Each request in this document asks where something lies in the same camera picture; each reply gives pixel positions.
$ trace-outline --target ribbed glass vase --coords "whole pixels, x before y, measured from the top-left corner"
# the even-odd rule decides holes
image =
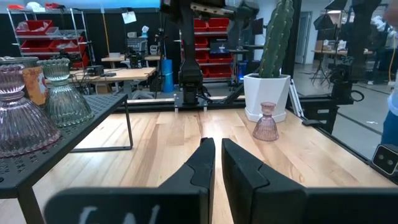
[[[276,107],[275,103],[261,103],[262,118],[257,122],[253,136],[262,141],[275,141],[279,139],[276,123],[272,118],[272,112]]]
[[[61,136],[54,122],[24,98],[23,68],[0,66],[0,158],[36,151]]]
[[[52,84],[45,102],[45,112],[58,127],[80,124],[94,116],[81,93],[69,85],[69,59],[39,60],[37,63]]]

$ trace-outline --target person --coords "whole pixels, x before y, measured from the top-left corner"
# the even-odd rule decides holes
[[[398,0],[392,0],[384,18],[389,25],[398,27]],[[398,80],[392,94],[388,97],[389,112],[384,121],[381,144],[398,146]]]

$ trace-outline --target pink glass vase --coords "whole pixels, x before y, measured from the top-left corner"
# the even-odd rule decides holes
[[[36,151],[61,136],[55,123],[24,98],[23,68],[0,66],[0,158]]]
[[[275,103],[261,103],[262,118],[257,122],[253,131],[253,137],[261,141],[275,141],[279,139],[276,123],[272,118],[272,112],[276,107]]]

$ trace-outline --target white planter pot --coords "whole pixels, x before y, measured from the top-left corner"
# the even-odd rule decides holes
[[[252,73],[244,77],[244,97],[246,101],[246,116],[248,120],[257,122],[262,118],[261,103],[276,103],[272,114],[275,122],[286,118],[286,101],[289,94],[290,75],[280,75],[279,78],[258,78]]]

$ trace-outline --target green cactus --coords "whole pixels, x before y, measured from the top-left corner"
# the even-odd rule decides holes
[[[280,0],[272,12],[260,64],[259,76],[261,78],[279,78],[279,70],[285,57],[290,28],[292,28],[293,13],[292,0]]]

